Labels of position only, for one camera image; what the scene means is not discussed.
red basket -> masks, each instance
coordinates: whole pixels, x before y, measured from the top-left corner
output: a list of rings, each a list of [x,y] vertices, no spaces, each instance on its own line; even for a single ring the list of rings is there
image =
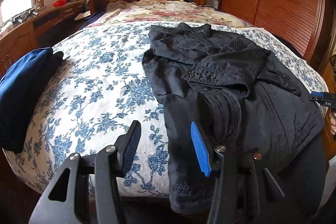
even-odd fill
[[[55,8],[63,6],[65,3],[67,3],[68,0],[58,0],[55,3],[53,3],[53,6]]]

person's leg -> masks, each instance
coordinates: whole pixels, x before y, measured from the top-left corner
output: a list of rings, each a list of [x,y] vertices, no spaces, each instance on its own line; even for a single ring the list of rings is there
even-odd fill
[[[317,135],[279,176],[303,215],[308,217],[315,213],[322,199],[326,178],[322,137]]]

silver bolt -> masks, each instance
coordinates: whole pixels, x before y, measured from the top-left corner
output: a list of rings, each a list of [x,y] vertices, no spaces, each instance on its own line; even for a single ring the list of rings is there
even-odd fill
[[[216,146],[216,150],[218,152],[225,152],[226,151],[226,147],[224,145],[217,145]]]
[[[114,145],[109,145],[106,147],[106,152],[114,152],[116,149]]]
[[[69,158],[71,159],[71,160],[75,160],[76,158],[78,158],[79,157],[79,154],[78,153],[72,153],[70,156],[69,156]]]
[[[255,160],[262,160],[263,159],[262,154],[260,154],[259,152],[254,153],[253,157],[254,157]]]

floral bedspread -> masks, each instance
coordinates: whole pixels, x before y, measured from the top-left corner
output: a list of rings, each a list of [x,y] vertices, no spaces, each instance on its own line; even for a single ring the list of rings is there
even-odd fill
[[[135,21],[181,21],[236,28],[252,26],[233,15],[217,12],[211,7],[201,7],[195,3],[165,0],[140,0],[128,3],[121,0],[109,3],[107,12],[87,28]]]
[[[54,46],[65,61],[49,81],[31,119],[24,151],[5,151],[16,175],[42,192],[73,152],[97,153],[127,132],[133,120],[142,125],[139,149],[129,173],[119,179],[124,196],[168,194],[168,139],[163,107],[155,100],[142,69],[150,47],[151,25],[176,27],[179,22],[133,22],[83,29]],[[272,50],[309,91],[327,91],[320,75],[262,28],[213,29],[243,34]],[[322,115],[326,109],[321,108]],[[90,177],[90,194],[95,192]]]

blue floral pattern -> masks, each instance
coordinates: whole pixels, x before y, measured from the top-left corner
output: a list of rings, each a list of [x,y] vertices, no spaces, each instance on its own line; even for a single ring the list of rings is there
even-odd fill
[[[142,69],[150,47],[151,25],[176,27],[179,22],[133,22],[83,29],[54,46],[64,62],[49,81],[31,119],[24,151],[5,151],[16,175],[42,192],[64,160],[73,152],[97,153],[127,132],[133,120],[142,124],[142,137],[130,172],[118,179],[121,195],[167,196],[168,138],[163,106],[155,100]],[[189,23],[192,27],[199,23]],[[262,28],[237,32],[272,50],[309,91],[327,91],[327,85],[306,61]],[[90,177],[94,196],[94,176]]]

